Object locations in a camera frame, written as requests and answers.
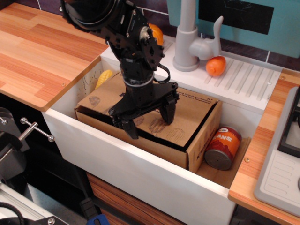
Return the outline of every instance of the black panel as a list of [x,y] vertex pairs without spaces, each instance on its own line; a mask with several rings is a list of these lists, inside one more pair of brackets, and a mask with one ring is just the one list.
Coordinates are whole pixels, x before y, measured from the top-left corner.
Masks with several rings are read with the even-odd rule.
[[199,19],[215,22],[224,17],[224,25],[268,34],[273,7],[240,0],[199,0]]
[[0,0],[0,10],[4,9],[6,6],[14,3],[15,0]]

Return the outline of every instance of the orange fruit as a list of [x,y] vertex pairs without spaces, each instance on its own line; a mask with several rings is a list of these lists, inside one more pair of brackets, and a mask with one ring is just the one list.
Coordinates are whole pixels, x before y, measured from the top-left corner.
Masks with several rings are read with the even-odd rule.
[[226,59],[223,56],[213,57],[206,63],[206,71],[211,76],[220,76],[226,68]]
[[157,44],[158,45],[163,45],[164,36],[163,36],[163,32],[161,31],[161,29],[157,25],[154,25],[152,23],[149,23],[149,27],[153,31],[153,33],[152,33],[153,37],[157,39]]

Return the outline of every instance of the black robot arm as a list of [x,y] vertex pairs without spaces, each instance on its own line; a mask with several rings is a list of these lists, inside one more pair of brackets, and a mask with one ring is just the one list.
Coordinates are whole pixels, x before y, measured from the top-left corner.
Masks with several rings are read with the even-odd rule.
[[[170,73],[160,64],[164,48],[157,44],[137,7],[126,0],[61,0],[61,6],[69,23],[104,38],[120,61],[126,93],[109,111],[114,125],[137,139],[133,119],[155,109],[171,124],[179,99],[178,85],[168,83]],[[157,67],[167,71],[166,80],[154,78]]]

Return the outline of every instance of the black cable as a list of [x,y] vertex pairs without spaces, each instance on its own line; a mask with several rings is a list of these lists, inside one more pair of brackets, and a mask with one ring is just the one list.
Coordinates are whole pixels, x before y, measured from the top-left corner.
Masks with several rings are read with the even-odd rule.
[[160,84],[168,83],[168,82],[170,81],[170,79],[171,79],[171,74],[170,74],[169,69],[168,69],[167,67],[161,65],[161,64],[159,64],[158,67],[159,67],[159,68],[162,68],[163,70],[165,70],[165,71],[168,73],[168,77],[167,77],[165,80],[163,80],[163,81],[158,81],[158,80],[154,77],[154,81],[156,81],[157,83],[160,83]]
[[18,218],[20,220],[20,225],[25,225],[25,221],[24,221],[24,218],[23,218],[21,212],[15,206],[8,204],[6,202],[0,202],[0,207],[12,210],[18,216]]
[[300,129],[300,114],[298,115],[297,121],[298,121],[298,126],[299,126],[299,129]]

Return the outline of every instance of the tin can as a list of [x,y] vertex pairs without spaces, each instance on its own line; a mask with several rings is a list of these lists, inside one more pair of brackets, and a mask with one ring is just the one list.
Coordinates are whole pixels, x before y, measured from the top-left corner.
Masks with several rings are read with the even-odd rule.
[[218,170],[228,170],[239,149],[240,133],[232,127],[221,127],[205,151],[205,161]]

